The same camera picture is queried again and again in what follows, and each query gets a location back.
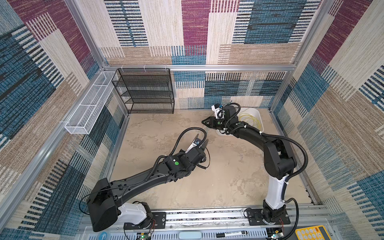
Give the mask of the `black perforated cable spool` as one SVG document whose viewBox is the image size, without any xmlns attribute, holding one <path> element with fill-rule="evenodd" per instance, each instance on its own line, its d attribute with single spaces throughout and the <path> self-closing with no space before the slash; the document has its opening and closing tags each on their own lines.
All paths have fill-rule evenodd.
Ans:
<svg viewBox="0 0 384 240">
<path fill-rule="evenodd" d="M 199 144 L 199 148 L 203 151 L 203 153 L 205 152 L 205 150 L 208 146 L 208 142 L 209 142 L 209 139 L 205 139 L 204 141 L 201 140 L 201 142 Z"/>
</svg>

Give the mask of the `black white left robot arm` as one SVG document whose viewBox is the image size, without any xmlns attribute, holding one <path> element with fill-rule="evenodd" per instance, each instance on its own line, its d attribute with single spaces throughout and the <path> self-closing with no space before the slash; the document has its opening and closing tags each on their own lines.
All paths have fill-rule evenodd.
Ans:
<svg viewBox="0 0 384 240">
<path fill-rule="evenodd" d="M 159 156 L 151 169 L 129 178 L 99 180 L 86 200 L 93 231 L 106 230 L 118 219 L 139 229 L 149 227 L 154 217 L 148 204 L 128 204 L 128 200 L 158 185 L 189 176 L 206 159 L 205 148 L 193 147 L 187 152 Z"/>
</svg>

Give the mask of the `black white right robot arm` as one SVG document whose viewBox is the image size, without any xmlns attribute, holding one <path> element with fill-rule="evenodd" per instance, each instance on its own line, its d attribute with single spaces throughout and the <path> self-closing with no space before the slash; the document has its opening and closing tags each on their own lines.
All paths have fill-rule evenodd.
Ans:
<svg viewBox="0 0 384 240">
<path fill-rule="evenodd" d="M 211 109 L 214 116 L 203 120 L 203 125 L 245 140 L 263 151 L 269 186 L 261 215 L 265 224 L 274 224 L 286 215 L 287 180 L 297 166 L 290 141 L 282 136 L 265 134 L 256 127 L 241 122 L 238 118 L 241 106 L 237 103 L 224 106 L 215 104 Z"/>
</svg>

